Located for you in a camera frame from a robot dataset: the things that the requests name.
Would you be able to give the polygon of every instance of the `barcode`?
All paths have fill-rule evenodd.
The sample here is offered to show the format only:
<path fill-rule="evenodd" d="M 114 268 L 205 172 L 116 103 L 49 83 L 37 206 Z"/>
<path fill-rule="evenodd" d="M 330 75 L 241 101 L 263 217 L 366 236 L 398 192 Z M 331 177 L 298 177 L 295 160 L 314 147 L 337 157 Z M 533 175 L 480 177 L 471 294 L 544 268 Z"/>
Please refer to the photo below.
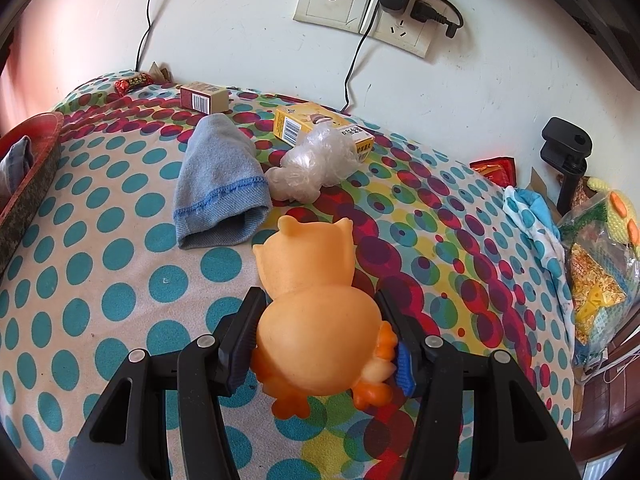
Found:
<path fill-rule="evenodd" d="M 191 108 L 196 110 L 197 112 L 208 114 L 209 113 L 209 102 L 210 99 L 200 94 L 192 94 L 191 95 Z"/>
<path fill-rule="evenodd" d="M 302 126 L 300 126 L 296 121 L 292 121 L 288 117 L 284 118 L 284 129 L 282 131 L 282 140 L 286 143 L 291 144 L 292 146 L 296 145 L 296 141 L 298 140 L 298 134 Z"/>

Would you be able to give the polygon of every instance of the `electrical socket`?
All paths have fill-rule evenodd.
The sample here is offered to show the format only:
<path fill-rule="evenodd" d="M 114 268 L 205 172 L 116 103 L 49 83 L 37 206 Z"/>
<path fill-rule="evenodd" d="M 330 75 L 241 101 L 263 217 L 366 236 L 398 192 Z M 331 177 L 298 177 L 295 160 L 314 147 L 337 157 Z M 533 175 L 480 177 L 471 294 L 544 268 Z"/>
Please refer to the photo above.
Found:
<path fill-rule="evenodd" d="M 370 36 L 377 40 L 384 41 L 416 56 L 425 57 L 437 28 L 437 22 L 429 20 L 421 23 L 411 17 L 411 10 L 414 8 L 416 0 L 409 0 L 405 12 L 402 15 L 390 14 L 382 9 L 372 18 L 376 20 L 373 24 Z M 447 8 L 439 0 L 422 0 L 430 4 L 434 9 L 443 14 Z M 372 0 L 370 9 L 375 9 L 378 0 Z M 370 23 L 370 16 L 367 16 L 360 28 L 360 33 L 364 34 Z"/>
<path fill-rule="evenodd" d="M 370 0 L 298 0 L 293 19 L 359 33 Z"/>

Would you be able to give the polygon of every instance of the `red candy wrapper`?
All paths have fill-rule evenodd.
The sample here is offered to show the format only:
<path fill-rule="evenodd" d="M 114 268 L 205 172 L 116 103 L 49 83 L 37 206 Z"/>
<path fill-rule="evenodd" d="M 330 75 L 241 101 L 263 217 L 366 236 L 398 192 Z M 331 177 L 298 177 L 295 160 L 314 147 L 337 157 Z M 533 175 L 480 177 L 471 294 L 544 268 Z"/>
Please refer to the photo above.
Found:
<path fill-rule="evenodd" d="M 516 161 L 510 156 L 478 160 L 469 166 L 500 187 L 516 186 Z"/>
<path fill-rule="evenodd" d="M 119 79 L 114 83 L 116 94 L 122 97 L 124 94 L 128 94 L 132 90 L 142 88 L 143 86 L 152 85 L 154 80 L 151 76 L 145 72 L 141 72 L 138 75 L 129 77 L 127 79 Z"/>

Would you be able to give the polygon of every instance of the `black mount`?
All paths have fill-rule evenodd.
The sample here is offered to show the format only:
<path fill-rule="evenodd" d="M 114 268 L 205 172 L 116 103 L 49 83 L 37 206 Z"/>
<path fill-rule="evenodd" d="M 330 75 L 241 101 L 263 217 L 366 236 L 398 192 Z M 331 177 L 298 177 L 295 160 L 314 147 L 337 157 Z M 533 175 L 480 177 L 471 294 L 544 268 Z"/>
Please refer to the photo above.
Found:
<path fill-rule="evenodd" d="M 575 124 L 552 117 L 542 130 L 542 138 L 546 142 L 540 157 L 564 176 L 558 196 L 558 212 L 565 215 L 571 211 L 575 188 L 587 171 L 585 159 L 591 155 L 591 137 Z"/>
<path fill-rule="evenodd" d="M 546 407 L 511 358 L 459 352 L 389 296 L 375 296 L 399 339 L 396 381 L 421 397 L 402 480 L 450 480 L 456 469 L 463 390 L 474 391 L 471 480 L 579 480 Z M 188 480 L 239 480 L 218 396 L 244 382 L 265 293 L 249 290 L 237 314 L 179 352 L 129 353 L 78 435 L 61 480 L 170 480 L 164 392 L 178 391 L 182 456 Z M 531 457 L 544 457 L 532 460 Z"/>

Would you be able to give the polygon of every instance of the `red tray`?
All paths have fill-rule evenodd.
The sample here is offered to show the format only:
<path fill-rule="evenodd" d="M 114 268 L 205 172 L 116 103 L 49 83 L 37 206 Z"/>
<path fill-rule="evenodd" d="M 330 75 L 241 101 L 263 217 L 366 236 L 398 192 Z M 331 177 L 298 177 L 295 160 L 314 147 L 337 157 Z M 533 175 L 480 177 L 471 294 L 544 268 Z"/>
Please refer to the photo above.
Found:
<path fill-rule="evenodd" d="M 63 116 L 59 112 L 39 114 L 0 137 L 0 158 L 24 136 L 31 139 L 33 153 L 33 167 L 0 213 L 0 275 L 31 224 L 56 174 L 60 160 L 58 136 L 62 123 Z"/>

